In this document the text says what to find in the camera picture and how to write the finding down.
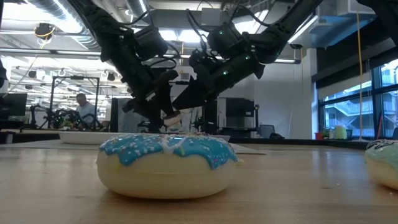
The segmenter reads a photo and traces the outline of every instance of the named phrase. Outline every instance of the white tray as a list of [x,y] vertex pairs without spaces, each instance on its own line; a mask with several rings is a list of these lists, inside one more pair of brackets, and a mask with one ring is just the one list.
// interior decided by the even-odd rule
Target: white tray
[[[113,136],[132,134],[132,133],[99,133],[99,132],[78,132],[78,131],[63,131],[60,132],[60,139],[67,144],[88,144],[100,145]],[[230,136],[213,136],[229,141]]]

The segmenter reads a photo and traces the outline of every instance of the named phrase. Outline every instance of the table surface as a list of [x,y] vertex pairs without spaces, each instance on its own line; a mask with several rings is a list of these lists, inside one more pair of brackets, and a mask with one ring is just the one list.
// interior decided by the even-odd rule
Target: table surface
[[245,145],[226,190],[196,200],[110,192],[96,151],[0,149],[0,223],[398,223],[398,191],[369,181],[364,151]]

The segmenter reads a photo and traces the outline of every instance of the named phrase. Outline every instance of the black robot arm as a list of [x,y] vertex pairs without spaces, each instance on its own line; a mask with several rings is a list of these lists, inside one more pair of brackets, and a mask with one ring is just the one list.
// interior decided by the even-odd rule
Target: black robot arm
[[[174,58],[178,57],[178,50],[160,36],[159,29],[153,24],[134,33],[127,27],[134,22],[130,24],[118,22],[91,0],[68,0],[68,2],[75,8],[101,46],[101,60],[112,63],[122,75],[121,81],[131,88],[134,99],[124,105],[124,112],[134,110],[153,123],[163,125],[164,122],[157,111],[163,110],[167,115],[174,114],[169,97],[171,88],[169,81],[175,79],[178,73],[172,69],[151,68],[150,65],[144,65],[143,61],[158,56],[175,63]],[[177,54],[172,58],[165,58],[163,55],[169,47]],[[153,93],[155,97],[147,100]]]
[[[261,24],[268,28],[260,34],[247,32],[240,34],[232,23],[233,16],[229,22],[213,30],[206,30],[209,32],[207,40],[211,49],[210,55],[202,40],[202,50],[194,50],[189,58],[189,64],[197,74],[197,78],[191,77],[187,88],[172,103],[173,107],[169,97],[169,81],[177,77],[177,72],[166,69],[155,71],[150,66],[142,64],[144,60],[156,55],[162,57],[168,49],[158,28],[151,24],[134,33],[132,29],[126,27],[127,24],[116,21],[90,0],[68,1],[100,44],[102,61],[111,61],[123,76],[122,82],[131,87],[134,99],[126,104],[124,111],[134,109],[154,124],[161,125],[163,121],[159,118],[158,109],[167,115],[173,115],[173,107],[181,110],[202,106],[252,73],[261,78],[265,64],[272,63],[278,58],[297,28],[323,0],[296,1],[277,22],[273,24],[262,22]],[[398,43],[398,0],[358,0],[358,2],[374,9],[394,42]],[[201,26],[189,10],[187,16],[202,39],[202,35],[195,28],[195,25],[199,28]],[[213,52],[217,52],[224,60],[218,60]],[[153,93],[155,97],[146,100]]]
[[[188,87],[173,102],[174,108],[182,110],[204,105],[253,73],[257,78],[261,78],[265,64],[272,63],[278,58],[288,40],[322,1],[296,1],[277,22],[273,24],[262,22],[261,24],[268,28],[260,34],[247,32],[240,34],[232,23],[232,18],[229,22],[210,30],[207,37],[210,49],[216,51],[226,61],[220,62],[208,55],[205,50],[196,49],[189,63],[197,74],[197,79],[191,78]],[[358,2],[375,11],[391,38],[398,44],[398,0],[358,0]]]

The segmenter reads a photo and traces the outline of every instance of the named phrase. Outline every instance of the glass window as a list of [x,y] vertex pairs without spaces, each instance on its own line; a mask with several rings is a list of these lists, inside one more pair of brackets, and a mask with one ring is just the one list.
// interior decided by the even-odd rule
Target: glass window
[[396,75],[396,73],[398,72],[397,69],[398,69],[398,59],[380,66],[380,74],[381,74],[383,87],[398,83]]
[[383,94],[383,112],[384,112],[383,122],[384,122],[384,135],[386,137],[392,137],[394,129],[398,127],[397,106],[398,106],[397,90]]
[[[361,85],[353,86],[353,87],[343,90],[341,92],[327,96],[323,99],[323,101],[334,100],[334,99],[341,98],[344,96],[350,96],[350,95],[357,94],[357,93],[359,93],[360,88],[361,88]],[[371,91],[371,89],[372,89],[372,81],[371,80],[362,83],[362,93],[365,91]]]
[[[359,98],[326,105],[325,127],[334,128],[336,125],[341,125],[353,130],[354,137],[359,137],[359,108]],[[374,137],[373,101],[370,96],[362,99],[362,126],[363,137]]]

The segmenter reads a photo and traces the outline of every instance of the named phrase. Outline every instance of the toy donut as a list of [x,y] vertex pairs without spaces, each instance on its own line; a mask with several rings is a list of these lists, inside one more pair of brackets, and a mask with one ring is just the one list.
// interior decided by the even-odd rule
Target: toy donut
[[398,141],[377,140],[366,148],[365,161],[370,178],[398,190]]
[[108,189],[139,198],[213,195],[241,164],[223,139],[200,135],[129,134],[99,147],[98,176]]

